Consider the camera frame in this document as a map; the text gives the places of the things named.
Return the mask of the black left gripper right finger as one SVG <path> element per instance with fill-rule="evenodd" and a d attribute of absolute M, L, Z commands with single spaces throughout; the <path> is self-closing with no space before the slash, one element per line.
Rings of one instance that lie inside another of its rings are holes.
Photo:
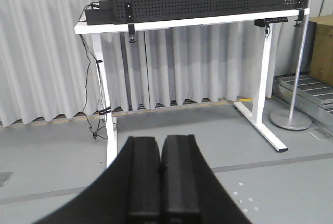
<path fill-rule="evenodd" d="M 161 166 L 165 223 L 250 223 L 209 167 L 194 135 L 168 135 Z"/>

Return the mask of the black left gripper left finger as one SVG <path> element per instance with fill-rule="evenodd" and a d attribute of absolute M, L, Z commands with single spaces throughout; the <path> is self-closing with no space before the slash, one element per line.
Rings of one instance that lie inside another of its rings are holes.
<path fill-rule="evenodd" d="M 155 138 L 128 137 L 90 186 L 37 223 L 159 223 L 159 168 Z"/>

